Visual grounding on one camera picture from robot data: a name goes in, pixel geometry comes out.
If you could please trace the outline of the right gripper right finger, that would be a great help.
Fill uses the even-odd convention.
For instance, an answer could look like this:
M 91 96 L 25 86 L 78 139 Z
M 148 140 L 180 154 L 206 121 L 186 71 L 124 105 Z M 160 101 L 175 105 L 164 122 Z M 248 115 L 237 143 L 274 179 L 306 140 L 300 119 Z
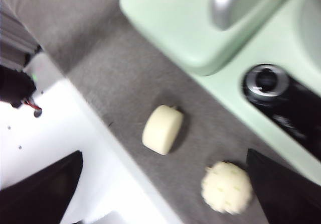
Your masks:
M 320 223 L 320 185 L 254 149 L 247 170 L 269 223 Z

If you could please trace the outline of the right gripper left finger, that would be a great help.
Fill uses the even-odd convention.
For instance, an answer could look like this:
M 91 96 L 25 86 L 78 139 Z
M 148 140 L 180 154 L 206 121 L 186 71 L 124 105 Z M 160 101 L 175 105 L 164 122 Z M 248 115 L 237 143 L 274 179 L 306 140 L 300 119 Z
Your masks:
M 1 190 L 1 223 L 60 223 L 82 168 L 82 152 L 75 151 Z

